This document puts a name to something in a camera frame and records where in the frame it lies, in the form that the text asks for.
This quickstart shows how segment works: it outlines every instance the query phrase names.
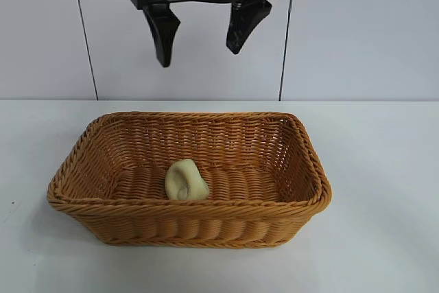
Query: white table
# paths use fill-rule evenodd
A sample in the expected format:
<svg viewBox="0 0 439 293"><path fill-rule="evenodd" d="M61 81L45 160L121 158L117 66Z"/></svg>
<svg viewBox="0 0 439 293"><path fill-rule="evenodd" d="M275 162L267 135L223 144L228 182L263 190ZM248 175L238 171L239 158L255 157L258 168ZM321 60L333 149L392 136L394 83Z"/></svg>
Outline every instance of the white table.
<svg viewBox="0 0 439 293"><path fill-rule="evenodd" d="M291 112L333 201L275 249L114 247L45 201L85 125L120 110ZM1 292L439 290L439 103L0 102Z"/></svg>

